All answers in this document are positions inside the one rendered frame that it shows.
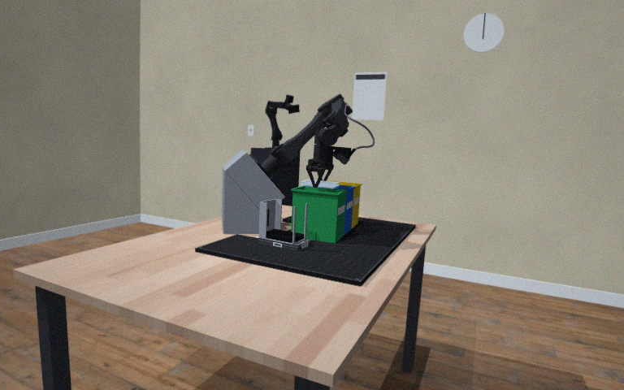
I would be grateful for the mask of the green bin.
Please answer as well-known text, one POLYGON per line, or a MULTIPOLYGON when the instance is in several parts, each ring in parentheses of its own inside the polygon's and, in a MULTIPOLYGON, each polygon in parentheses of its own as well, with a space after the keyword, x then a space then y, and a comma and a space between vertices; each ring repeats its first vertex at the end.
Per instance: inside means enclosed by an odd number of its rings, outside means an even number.
POLYGON ((296 233, 304 234, 306 204, 306 238, 312 241, 336 243, 344 236, 345 203, 348 189, 301 186, 292 190, 293 211, 297 207, 296 233))

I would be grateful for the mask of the yellow open-top bin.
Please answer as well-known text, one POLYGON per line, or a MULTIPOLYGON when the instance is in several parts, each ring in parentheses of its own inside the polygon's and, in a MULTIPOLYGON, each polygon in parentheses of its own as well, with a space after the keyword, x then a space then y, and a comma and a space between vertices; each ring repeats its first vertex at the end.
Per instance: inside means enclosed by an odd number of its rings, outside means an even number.
POLYGON ((353 192, 353 216, 352 216, 352 228, 358 224, 359 202, 360 202, 360 189, 362 184, 339 182, 339 185, 357 186, 353 192))

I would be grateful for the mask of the blue open tray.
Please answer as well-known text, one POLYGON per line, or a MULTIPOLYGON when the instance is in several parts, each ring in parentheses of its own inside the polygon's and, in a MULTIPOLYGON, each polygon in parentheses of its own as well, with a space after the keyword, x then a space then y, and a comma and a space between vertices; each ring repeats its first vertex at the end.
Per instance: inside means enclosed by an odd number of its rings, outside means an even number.
POLYGON ((345 215, 344 215, 344 235, 349 232, 352 228, 352 216, 353 216, 353 192, 355 186, 346 186, 340 185, 336 189, 348 189, 346 192, 346 203, 345 203, 345 215))

